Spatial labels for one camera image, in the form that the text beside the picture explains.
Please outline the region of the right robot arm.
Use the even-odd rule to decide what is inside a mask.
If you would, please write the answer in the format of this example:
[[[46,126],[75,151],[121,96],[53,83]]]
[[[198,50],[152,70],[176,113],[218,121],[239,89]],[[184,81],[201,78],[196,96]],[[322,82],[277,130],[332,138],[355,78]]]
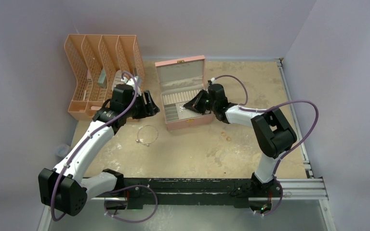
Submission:
[[[275,172],[282,155],[292,149],[297,135],[282,111],[275,109],[244,108],[231,103],[221,84],[201,90],[184,108],[198,114],[213,113],[217,120],[252,128],[262,151],[259,165],[253,172],[249,190],[262,196],[276,182]]]

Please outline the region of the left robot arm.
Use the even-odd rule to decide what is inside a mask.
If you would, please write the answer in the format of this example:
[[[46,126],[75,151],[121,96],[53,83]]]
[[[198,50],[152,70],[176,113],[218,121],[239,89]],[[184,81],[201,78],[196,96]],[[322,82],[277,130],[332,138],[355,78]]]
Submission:
[[[118,197],[127,190],[123,174],[104,169],[85,178],[84,174],[101,149],[124,126],[128,118],[142,119],[156,115],[160,109],[149,91],[119,84],[93,116],[85,135],[72,151],[52,169],[38,175],[40,200],[51,210],[76,216],[89,199],[109,193]]]

